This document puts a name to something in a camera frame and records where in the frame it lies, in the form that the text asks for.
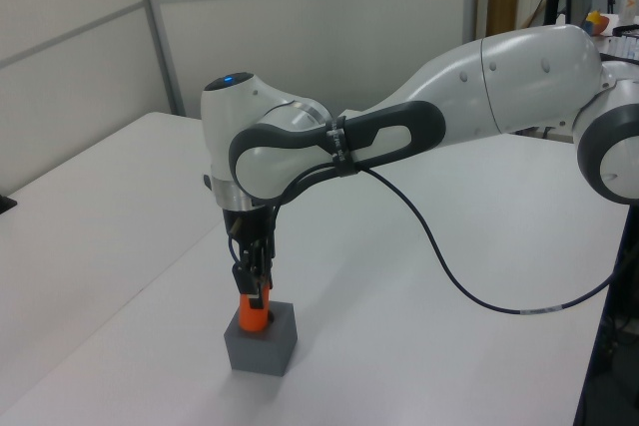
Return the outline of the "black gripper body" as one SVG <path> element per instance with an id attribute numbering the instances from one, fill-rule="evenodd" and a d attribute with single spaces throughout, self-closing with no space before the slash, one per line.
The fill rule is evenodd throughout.
<path id="1" fill-rule="evenodd" d="M 274 207 L 261 206 L 246 212 L 223 210 L 229 238 L 229 249 L 234 262 L 239 262 L 245 250 L 262 241 L 266 247 L 267 266 L 273 266 L 275 237 L 273 233 Z"/>

